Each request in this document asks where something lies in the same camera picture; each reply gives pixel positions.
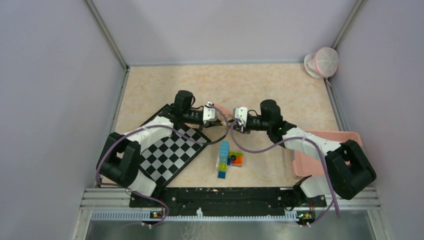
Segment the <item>white pink mesh laundry bag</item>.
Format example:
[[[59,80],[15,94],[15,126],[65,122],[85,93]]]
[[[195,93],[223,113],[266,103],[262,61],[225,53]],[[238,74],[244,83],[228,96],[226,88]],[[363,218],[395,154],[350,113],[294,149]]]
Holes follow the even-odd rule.
[[[339,55],[331,47],[322,47],[317,52],[306,55],[303,64],[311,77],[325,79],[336,73],[339,66]]]

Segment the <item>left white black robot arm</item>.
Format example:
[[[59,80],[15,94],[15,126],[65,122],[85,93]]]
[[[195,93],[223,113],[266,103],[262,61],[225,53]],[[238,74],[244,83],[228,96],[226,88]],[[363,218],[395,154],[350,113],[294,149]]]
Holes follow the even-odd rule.
[[[192,92],[179,90],[173,103],[158,111],[157,115],[133,131],[111,133],[104,145],[95,169],[95,180],[101,184],[100,176],[111,180],[111,186],[123,187],[141,196],[149,207],[160,202],[157,183],[140,170],[142,152],[157,141],[172,134],[189,139],[179,128],[185,124],[200,128],[221,125],[218,115],[224,114],[212,102],[194,107],[196,98]]]

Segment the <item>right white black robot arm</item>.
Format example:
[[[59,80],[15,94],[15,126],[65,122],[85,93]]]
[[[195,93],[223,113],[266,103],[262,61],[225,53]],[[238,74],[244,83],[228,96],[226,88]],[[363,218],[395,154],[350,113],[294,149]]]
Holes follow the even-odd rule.
[[[235,109],[233,114],[241,133],[265,131],[274,145],[300,152],[320,163],[323,175],[306,177],[293,192],[293,200],[299,206],[307,206],[314,197],[326,194],[351,200],[377,178],[358,142],[329,140],[302,130],[283,119],[281,108],[273,99],[260,103],[258,115],[251,115],[246,107]]]

